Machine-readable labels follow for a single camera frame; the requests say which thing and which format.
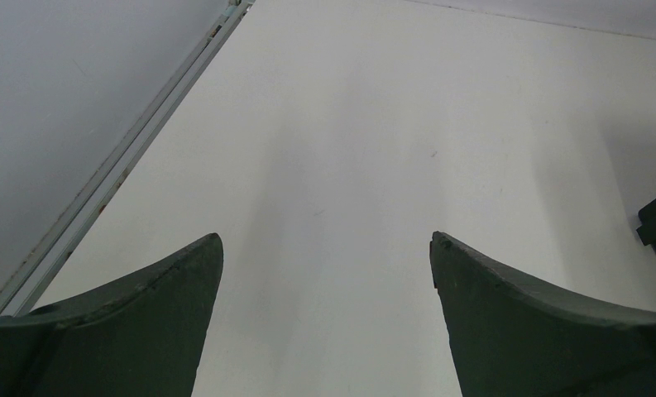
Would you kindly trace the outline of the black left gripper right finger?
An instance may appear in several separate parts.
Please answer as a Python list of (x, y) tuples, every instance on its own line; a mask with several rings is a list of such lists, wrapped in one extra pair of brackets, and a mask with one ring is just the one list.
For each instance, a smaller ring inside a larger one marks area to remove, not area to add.
[(444, 232), (429, 245), (465, 396), (656, 396), (656, 312), (594, 299)]

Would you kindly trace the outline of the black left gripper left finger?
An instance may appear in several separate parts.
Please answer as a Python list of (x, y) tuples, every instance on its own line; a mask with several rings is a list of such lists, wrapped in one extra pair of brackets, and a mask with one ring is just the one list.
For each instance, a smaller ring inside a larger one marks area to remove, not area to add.
[(131, 274), (0, 317), (0, 396), (189, 396), (223, 272), (199, 238)]

